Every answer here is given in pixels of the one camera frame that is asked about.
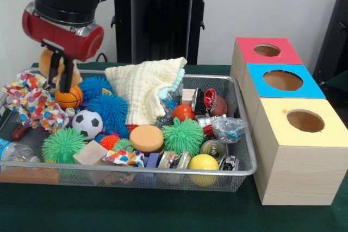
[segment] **blue square top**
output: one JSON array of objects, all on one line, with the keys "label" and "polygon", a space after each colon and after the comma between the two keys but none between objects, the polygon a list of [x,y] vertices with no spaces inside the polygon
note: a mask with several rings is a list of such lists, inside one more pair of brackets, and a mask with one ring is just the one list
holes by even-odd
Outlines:
[{"label": "blue square top", "polygon": [[248,69],[260,97],[325,99],[303,65],[248,64]]}]

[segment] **black cable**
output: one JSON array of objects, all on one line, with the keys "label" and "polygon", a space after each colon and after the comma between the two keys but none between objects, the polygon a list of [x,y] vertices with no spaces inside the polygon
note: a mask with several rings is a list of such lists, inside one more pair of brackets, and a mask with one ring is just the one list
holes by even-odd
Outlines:
[{"label": "black cable", "polygon": [[100,57],[104,57],[105,62],[108,62],[107,56],[104,53],[99,53],[99,55],[97,56],[96,62],[99,61]]}]

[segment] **stacked wooden boxes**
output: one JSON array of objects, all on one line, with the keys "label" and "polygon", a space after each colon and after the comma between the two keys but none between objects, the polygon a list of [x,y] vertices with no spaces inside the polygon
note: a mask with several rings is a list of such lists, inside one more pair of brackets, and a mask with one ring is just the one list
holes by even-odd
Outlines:
[{"label": "stacked wooden boxes", "polygon": [[330,205],[348,168],[348,130],[287,39],[235,41],[263,205]]}]

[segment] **black and white ball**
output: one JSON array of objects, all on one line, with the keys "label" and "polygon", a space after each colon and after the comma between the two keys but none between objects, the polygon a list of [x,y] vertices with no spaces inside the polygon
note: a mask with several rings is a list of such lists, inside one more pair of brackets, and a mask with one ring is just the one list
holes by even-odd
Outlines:
[{"label": "black and white ball", "polygon": [[72,128],[81,131],[86,140],[92,140],[103,130],[103,121],[99,113],[82,110],[72,119]]}]

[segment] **metal basket rim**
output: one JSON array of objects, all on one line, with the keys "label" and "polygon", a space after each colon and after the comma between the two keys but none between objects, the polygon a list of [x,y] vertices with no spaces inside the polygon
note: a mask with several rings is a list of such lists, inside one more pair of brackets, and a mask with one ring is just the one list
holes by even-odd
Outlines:
[{"label": "metal basket rim", "polygon": [[[27,68],[22,70],[23,72],[39,72],[38,68]],[[102,70],[80,70],[80,73],[94,73],[103,74]],[[235,95],[238,104],[239,115],[242,120],[247,121],[246,112],[241,97],[239,85],[236,79],[229,76],[217,76],[209,74],[185,74],[184,77],[188,78],[213,78],[229,80],[233,83],[235,89]],[[0,97],[0,107],[2,107],[6,101],[7,94],[4,93]],[[82,171],[114,171],[114,172],[139,172],[139,173],[160,173],[160,174],[193,174],[193,175],[219,175],[219,176],[248,176],[254,174],[257,168],[256,155],[250,135],[249,128],[245,132],[246,145],[248,150],[248,156],[250,159],[250,169],[247,171],[210,171],[210,170],[189,170],[189,169],[164,169],[164,168],[128,168],[125,170],[121,166],[102,166],[102,165],[78,165],[78,164],[52,164],[45,162],[14,162],[14,161],[0,161],[0,166],[12,166],[12,167],[29,167],[29,168],[56,168],[65,170],[82,170]]]}]

